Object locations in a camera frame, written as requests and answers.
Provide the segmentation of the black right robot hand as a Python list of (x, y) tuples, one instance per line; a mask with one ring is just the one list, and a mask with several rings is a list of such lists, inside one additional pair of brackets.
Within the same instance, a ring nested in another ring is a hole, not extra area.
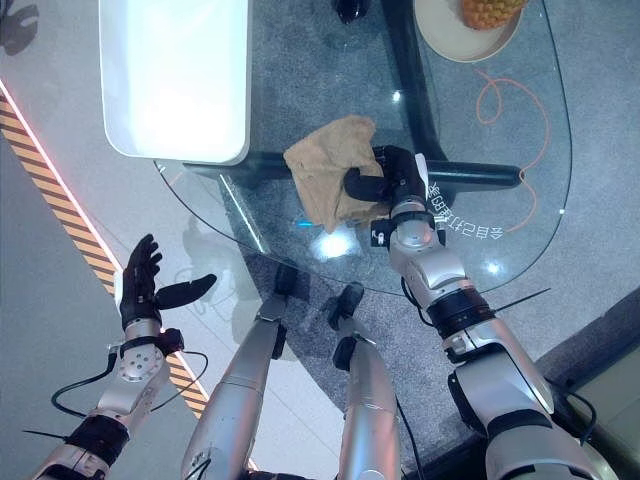
[(428, 168), (422, 153), (413, 154), (392, 145), (373, 148), (382, 177), (367, 176), (359, 168), (350, 168), (343, 177), (346, 194), (351, 198), (394, 206), (407, 199), (425, 203), (428, 197)]

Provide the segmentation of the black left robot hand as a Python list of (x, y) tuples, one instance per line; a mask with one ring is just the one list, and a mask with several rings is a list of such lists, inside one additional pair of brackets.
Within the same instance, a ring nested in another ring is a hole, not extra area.
[(161, 311), (179, 308), (203, 297), (216, 283), (214, 274), (196, 280), (156, 289), (155, 276), (160, 272), (162, 254), (152, 234), (136, 245), (122, 274), (122, 297), (119, 311), (126, 330), (138, 320), (161, 323)]

